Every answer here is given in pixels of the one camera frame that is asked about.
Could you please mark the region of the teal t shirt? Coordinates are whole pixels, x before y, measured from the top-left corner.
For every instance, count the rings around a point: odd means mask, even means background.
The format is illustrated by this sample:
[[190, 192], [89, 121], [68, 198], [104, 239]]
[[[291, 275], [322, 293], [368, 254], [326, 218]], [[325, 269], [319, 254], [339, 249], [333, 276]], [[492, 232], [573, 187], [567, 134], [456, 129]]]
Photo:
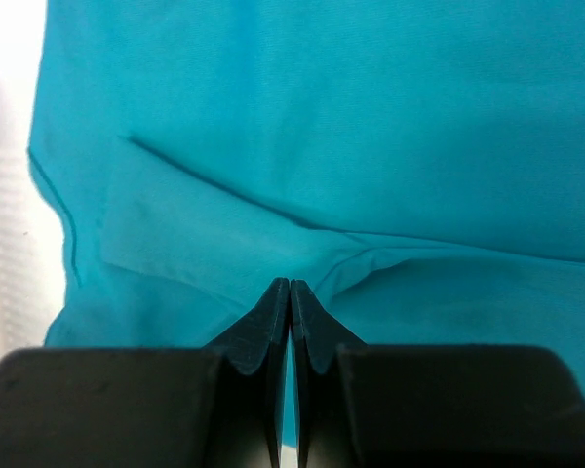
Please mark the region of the teal t shirt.
[[585, 1], [52, 1], [28, 154], [47, 346], [200, 346], [286, 277], [585, 395]]

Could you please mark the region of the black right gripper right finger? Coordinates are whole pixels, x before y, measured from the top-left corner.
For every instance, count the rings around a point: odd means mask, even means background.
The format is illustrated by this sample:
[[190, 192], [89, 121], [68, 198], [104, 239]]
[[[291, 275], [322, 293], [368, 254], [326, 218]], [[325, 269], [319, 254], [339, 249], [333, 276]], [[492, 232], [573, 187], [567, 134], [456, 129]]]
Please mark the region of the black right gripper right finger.
[[292, 281], [291, 304], [294, 361], [298, 373], [325, 374], [340, 347], [366, 345], [323, 307], [305, 281]]

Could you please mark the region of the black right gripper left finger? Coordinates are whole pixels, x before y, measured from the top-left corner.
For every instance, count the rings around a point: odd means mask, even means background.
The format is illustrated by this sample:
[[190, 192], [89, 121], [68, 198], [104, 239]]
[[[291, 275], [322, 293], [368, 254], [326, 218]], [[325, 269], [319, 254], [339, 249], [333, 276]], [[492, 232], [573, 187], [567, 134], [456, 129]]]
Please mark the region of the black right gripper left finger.
[[264, 371], [282, 374], [288, 339], [290, 281], [276, 278], [254, 307], [202, 348], [202, 356], [223, 362], [243, 377]]

